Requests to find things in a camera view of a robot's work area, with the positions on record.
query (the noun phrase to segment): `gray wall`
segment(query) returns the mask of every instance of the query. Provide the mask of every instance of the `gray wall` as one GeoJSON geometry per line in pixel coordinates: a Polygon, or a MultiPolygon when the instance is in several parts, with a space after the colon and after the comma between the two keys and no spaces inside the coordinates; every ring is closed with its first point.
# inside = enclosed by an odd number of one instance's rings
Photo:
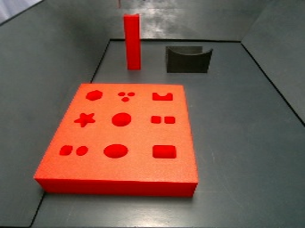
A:
{"type": "Polygon", "coordinates": [[[273,1],[243,40],[305,121],[305,2],[273,1]]]}
{"type": "Polygon", "coordinates": [[[269,0],[102,1],[112,38],[125,38],[122,16],[141,13],[142,38],[241,41],[269,0]]]}
{"type": "Polygon", "coordinates": [[[43,191],[33,179],[109,37],[101,1],[45,1],[0,28],[0,226],[30,226],[43,191]]]}

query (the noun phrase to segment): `black block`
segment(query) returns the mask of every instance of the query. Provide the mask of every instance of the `black block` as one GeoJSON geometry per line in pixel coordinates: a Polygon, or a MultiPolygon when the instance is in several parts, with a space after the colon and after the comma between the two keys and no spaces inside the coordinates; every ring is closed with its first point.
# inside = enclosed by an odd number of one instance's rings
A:
{"type": "Polygon", "coordinates": [[[168,46],[168,73],[207,73],[213,49],[203,52],[201,46],[168,46]]]}

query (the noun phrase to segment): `star-shaped hole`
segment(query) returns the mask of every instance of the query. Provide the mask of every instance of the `star-shaped hole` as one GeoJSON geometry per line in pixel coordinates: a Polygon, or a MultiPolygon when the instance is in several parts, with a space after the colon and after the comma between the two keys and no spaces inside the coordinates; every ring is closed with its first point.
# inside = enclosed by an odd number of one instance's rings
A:
{"type": "Polygon", "coordinates": [[[81,123],[82,127],[85,127],[89,123],[96,122],[96,120],[93,119],[93,116],[94,116],[94,113],[92,113],[89,115],[86,113],[82,113],[81,117],[74,120],[74,123],[81,123]]]}

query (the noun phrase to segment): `red block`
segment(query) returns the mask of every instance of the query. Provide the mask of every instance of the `red block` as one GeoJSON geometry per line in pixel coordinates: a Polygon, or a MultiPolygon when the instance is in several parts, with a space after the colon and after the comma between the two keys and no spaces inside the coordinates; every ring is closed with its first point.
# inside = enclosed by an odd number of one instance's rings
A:
{"type": "Polygon", "coordinates": [[[140,14],[125,15],[128,69],[141,69],[140,14]]]}
{"type": "Polygon", "coordinates": [[[182,85],[83,84],[35,179],[47,192],[192,197],[199,171],[182,85]],[[172,101],[154,101],[154,93],[172,101]]]}

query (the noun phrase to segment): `gray table surface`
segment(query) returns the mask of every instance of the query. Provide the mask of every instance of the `gray table surface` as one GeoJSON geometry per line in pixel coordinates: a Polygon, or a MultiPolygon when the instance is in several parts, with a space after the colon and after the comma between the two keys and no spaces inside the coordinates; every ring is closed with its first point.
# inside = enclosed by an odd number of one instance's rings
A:
{"type": "Polygon", "coordinates": [[[305,129],[240,43],[142,42],[126,70],[109,45],[94,83],[185,85],[201,183],[195,197],[46,194],[35,227],[305,226],[305,129]],[[166,45],[215,49],[208,74],[168,74],[166,45]]]}

